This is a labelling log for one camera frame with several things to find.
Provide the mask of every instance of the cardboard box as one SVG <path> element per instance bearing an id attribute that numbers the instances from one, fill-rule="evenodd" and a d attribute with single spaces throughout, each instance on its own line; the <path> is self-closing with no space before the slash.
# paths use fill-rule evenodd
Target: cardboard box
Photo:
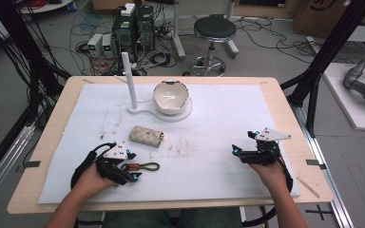
<path id="1" fill-rule="evenodd" d="M 115 10 L 126 3 L 135 3 L 134 0 L 93 0 L 95 10 Z"/>
<path id="2" fill-rule="evenodd" d="M 293 20 L 294 32 L 327 38 L 346 10 L 343 2 L 341 0 L 302 1 Z"/>
<path id="3" fill-rule="evenodd" d="M 284 7 L 264 7 L 242 5 L 237 1 L 234 8 L 235 16 L 270 17 L 270 18 L 293 18 L 298 10 L 298 0 L 286 0 Z"/>

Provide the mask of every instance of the computer equipment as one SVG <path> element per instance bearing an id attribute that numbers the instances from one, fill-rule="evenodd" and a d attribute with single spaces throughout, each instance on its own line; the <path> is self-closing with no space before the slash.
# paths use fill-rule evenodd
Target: computer equipment
<path id="1" fill-rule="evenodd" d="M 155 49 L 153 7 L 141 6 L 137 8 L 136 20 L 138 22 L 140 48 L 145 51 Z"/>
<path id="2" fill-rule="evenodd" d="M 134 9 L 129 16 L 117 15 L 112 27 L 117 54 L 120 55 L 121 58 L 121 52 L 128 52 L 129 60 L 131 62 L 137 61 L 135 46 L 138 30 L 135 20 L 135 11 L 136 9 Z"/>

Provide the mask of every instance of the black stool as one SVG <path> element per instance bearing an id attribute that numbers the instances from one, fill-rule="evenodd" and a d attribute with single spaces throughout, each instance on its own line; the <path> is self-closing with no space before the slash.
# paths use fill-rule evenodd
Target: black stool
<path id="1" fill-rule="evenodd" d="M 197 75 L 206 76 L 209 72 L 215 72 L 217 76 L 223 76 L 226 64 L 220 58 L 213 56 L 215 43 L 226 43 L 236 35 L 236 26 L 223 17 L 209 16 L 195 22 L 194 32 L 205 41 L 210 41 L 207 56 L 198 57 L 191 64 L 191 69 Z"/>

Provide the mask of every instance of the pen mark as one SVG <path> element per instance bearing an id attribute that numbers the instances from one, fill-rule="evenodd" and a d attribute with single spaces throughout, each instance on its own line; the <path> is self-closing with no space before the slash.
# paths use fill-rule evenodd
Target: pen mark
<path id="1" fill-rule="evenodd" d="M 306 187 L 308 190 L 310 190 L 311 193 L 313 193 L 314 196 L 316 196 L 319 199 L 319 193 L 317 193 L 308 183 L 306 183 L 304 180 L 302 180 L 300 177 L 296 177 L 296 179 L 303 184 L 304 187 Z"/>

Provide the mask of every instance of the power supply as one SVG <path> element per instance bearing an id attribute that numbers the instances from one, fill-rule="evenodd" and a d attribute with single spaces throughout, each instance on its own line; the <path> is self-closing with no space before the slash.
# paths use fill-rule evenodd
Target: power supply
<path id="1" fill-rule="evenodd" d="M 97 33 L 87 43 L 91 58 L 100 58 L 103 54 L 103 34 Z"/>
<path id="2" fill-rule="evenodd" d="M 106 58 L 114 57 L 114 45 L 112 42 L 112 34 L 103 35 L 103 52 Z"/>

